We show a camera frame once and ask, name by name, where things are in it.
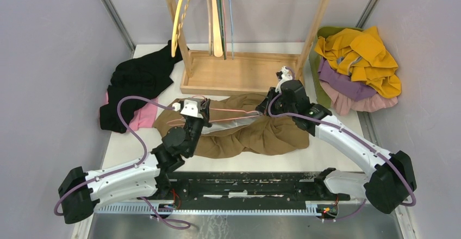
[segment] metal table surface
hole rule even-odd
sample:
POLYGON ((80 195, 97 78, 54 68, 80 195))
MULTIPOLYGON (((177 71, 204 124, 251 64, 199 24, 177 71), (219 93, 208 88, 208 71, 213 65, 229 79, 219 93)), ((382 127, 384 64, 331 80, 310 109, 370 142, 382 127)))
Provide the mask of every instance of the metal table surface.
MULTIPOLYGON (((340 217, 356 208, 356 205, 341 204, 340 217)), ((89 238, 403 238, 395 213, 383 214, 369 204, 355 217, 336 223, 322 223, 309 216, 171 215, 170 218, 188 221, 193 226, 188 230, 174 230, 147 215, 96 214, 89 238)))

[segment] black cloth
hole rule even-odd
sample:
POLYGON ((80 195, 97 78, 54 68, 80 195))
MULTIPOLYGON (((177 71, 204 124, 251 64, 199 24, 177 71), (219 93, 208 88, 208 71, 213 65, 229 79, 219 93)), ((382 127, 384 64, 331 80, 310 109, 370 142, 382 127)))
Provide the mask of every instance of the black cloth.
MULTIPOLYGON (((168 41, 168 45, 157 52, 119 64, 112 74, 111 85, 107 88, 109 103, 99 109, 101 129, 125 133, 127 128, 117 115, 119 101, 130 95, 156 98, 173 83, 170 74, 175 63, 182 60, 179 47, 175 57, 171 57, 171 41, 168 41)), ((146 102, 136 99, 123 102, 120 109, 123 119, 129 124, 135 111, 144 105, 146 102)))

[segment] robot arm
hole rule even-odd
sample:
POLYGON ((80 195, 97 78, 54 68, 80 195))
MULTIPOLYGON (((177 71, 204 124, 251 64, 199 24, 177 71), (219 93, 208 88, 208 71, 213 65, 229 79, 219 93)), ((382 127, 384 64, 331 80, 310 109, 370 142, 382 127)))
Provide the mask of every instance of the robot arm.
POLYGON ((62 198, 82 183, 87 184, 62 200, 65 223, 84 220, 94 210, 115 202, 155 195, 163 198, 171 186, 166 174, 184 164, 182 157, 194 155, 202 128, 211 127, 209 106, 209 99, 188 98, 175 103, 173 107, 185 118, 184 127, 171 128, 162 144, 148 153, 142 163, 139 158, 95 171, 83 172, 82 167, 72 169, 58 189, 59 196, 62 198))
POLYGON ((301 82, 284 76, 287 73, 284 70, 277 73, 279 84, 270 88, 256 110, 273 117, 291 116, 300 129, 330 143, 363 170, 363 173, 341 172, 334 168, 323 171, 319 178, 331 193, 366 198, 379 211, 391 213, 409 196, 409 192, 397 173, 378 154, 398 169, 414 191, 416 181, 409 156, 402 151, 393 154, 354 133, 331 111, 311 103, 301 82))
MULTIPOLYGON (((366 198, 384 213, 391 213, 409 196, 409 189, 416 189, 407 154, 402 151, 393 154, 372 144, 344 126, 329 110, 311 103, 304 86, 299 80, 292 80, 288 70, 278 72, 277 76, 279 84, 270 88, 256 110, 272 117, 291 116, 300 129, 332 144, 363 170, 363 173, 349 173, 328 168, 316 181, 323 182, 331 193, 366 198), (396 172, 410 188, 405 187, 396 172)), ((71 224, 86 219, 94 209, 115 202, 136 197, 164 198, 171 188, 167 174, 184 164, 183 157, 194 155, 203 127, 211 127, 209 105, 208 99, 193 98, 174 104, 185 118, 184 127, 171 128, 162 144, 142 159, 96 171, 72 169, 58 190, 63 213, 57 215, 63 215, 65 223, 71 224)))

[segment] purple cloth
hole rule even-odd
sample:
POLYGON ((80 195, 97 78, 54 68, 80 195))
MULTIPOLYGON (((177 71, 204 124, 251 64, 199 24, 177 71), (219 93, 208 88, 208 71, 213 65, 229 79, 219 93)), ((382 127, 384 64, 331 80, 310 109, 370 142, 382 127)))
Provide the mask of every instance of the purple cloth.
POLYGON ((320 60, 319 79, 327 82, 333 89, 346 95, 355 102, 370 98, 377 92, 372 87, 357 81, 351 81, 351 77, 335 72, 325 58, 320 60))

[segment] white table surface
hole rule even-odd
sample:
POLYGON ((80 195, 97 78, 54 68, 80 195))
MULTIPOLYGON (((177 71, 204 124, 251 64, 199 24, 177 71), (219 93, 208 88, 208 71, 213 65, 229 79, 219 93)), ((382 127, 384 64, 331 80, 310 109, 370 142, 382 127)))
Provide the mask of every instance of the white table surface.
MULTIPOLYGON (((140 57, 148 53, 160 50, 165 45, 137 45, 134 57, 140 57)), ((188 44, 195 50, 207 50, 208 44, 188 44)), ((241 52, 267 52, 267 53, 301 53, 303 43, 235 43, 234 50, 241 52)), ((175 65, 171 73, 174 81, 168 89, 159 96, 159 103, 168 105, 176 98, 190 97, 181 93, 180 81, 184 71, 184 63, 181 61, 175 65)), ((316 101, 314 83, 310 70, 305 70, 304 75, 307 86, 307 95, 311 102, 316 101)), ((222 100, 225 96, 207 96, 215 100, 222 100)), ((351 111, 347 116, 338 116, 346 126, 359 135, 363 135, 357 113, 351 111)), ((146 142, 150 152, 161 144, 161 137, 154 128, 140 129, 136 133, 146 142)), ((341 154, 330 144, 310 136, 310 144, 306 149, 295 150, 284 155, 267 156, 252 152, 243 152, 229 159, 209 159, 194 156, 186 160, 184 166, 177 171, 233 171, 233 172, 310 172, 323 171, 328 167, 335 167, 342 171, 361 171, 361 169, 349 158, 341 154)), ((103 168, 115 166, 142 155, 142 146, 130 133, 112 133, 109 145, 104 157, 103 168)))

